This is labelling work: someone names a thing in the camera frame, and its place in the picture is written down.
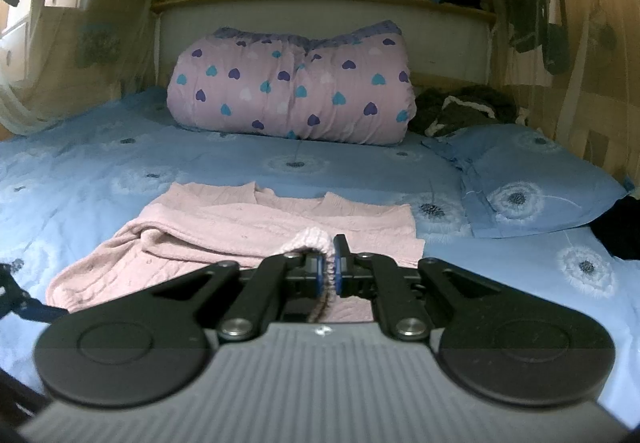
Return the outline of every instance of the blue bed sheet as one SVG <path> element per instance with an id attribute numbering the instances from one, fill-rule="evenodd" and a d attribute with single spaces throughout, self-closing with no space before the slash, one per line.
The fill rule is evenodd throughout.
<path id="1" fill-rule="evenodd" d="M 573 307 L 616 343 L 600 403 L 640 423 L 640 264 L 611 258 L 587 228 L 475 239 L 460 175 L 408 135 L 393 148 L 195 132 L 178 126 L 166 93 L 107 103 L 27 138 L 0 143 L 0 262 L 44 299 L 52 277 L 136 217 L 173 181 L 242 185 L 278 195 L 330 190 L 373 204 L 410 203 L 425 255 Z M 587 261 L 589 271 L 580 270 Z M 0 321 L 0 367 L 36 390 L 31 350 L 45 325 Z"/>

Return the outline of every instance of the purple heart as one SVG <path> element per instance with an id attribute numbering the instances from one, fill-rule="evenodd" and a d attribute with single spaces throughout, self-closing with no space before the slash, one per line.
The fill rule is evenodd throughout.
<path id="1" fill-rule="evenodd" d="M 365 116 L 371 116 L 372 114 L 378 113 L 378 108 L 376 107 L 375 103 L 369 102 L 367 103 L 367 106 L 364 108 L 363 113 Z"/>

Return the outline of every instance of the silver bolt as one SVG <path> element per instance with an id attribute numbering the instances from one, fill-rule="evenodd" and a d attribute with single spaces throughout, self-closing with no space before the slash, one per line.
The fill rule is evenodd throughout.
<path id="1" fill-rule="evenodd" d="M 230 337 L 243 337 L 249 331 L 253 325 L 249 320 L 244 318 L 230 318 L 222 323 L 221 330 L 227 336 Z"/>
<path id="2" fill-rule="evenodd" d="M 402 336 L 419 337 L 427 330 L 425 323 L 417 318 L 403 318 L 396 324 L 396 331 Z"/>

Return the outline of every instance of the blue pillow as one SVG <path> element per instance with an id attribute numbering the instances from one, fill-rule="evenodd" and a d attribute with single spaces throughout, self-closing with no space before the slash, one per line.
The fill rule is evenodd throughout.
<path id="1" fill-rule="evenodd" d="M 462 171 L 462 203 L 475 237 L 579 227 L 626 194 L 604 170 L 521 125 L 473 126 L 422 144 Z"/>

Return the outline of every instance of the gray gripper base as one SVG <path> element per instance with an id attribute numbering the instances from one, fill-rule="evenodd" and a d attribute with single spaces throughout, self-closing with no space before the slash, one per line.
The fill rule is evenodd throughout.
<path id="1" fill-rule="evenodd" d="M 595 402 L 535 411 L 483 401 L 427 347 L 393 341 L 377 324 L 329 328 L 271 324 L 260 339 L 223 346 L 158 403 L 55 402 L 20 432 L 33 443 L 611 443 L 626 434 Z"/>

